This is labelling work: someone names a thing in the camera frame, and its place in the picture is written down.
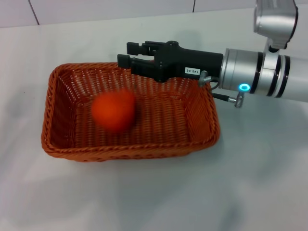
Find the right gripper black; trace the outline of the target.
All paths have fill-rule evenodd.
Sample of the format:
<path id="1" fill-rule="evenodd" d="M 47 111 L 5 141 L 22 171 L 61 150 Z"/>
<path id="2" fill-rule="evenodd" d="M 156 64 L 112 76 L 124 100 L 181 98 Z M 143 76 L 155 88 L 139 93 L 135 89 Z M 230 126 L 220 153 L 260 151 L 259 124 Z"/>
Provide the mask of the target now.
<path id="1" fill-rule="evenodd" d="M 182 48 L 176 41 L 145 41 L 142 45 L 127 43 L 127 54 L 154 56 L 154 62 L 118 54 L 117 65 L 131 74 L 166 82 L 173 77 L 198 79 L 202 71 L 218 77 L 223 54 Z"/>

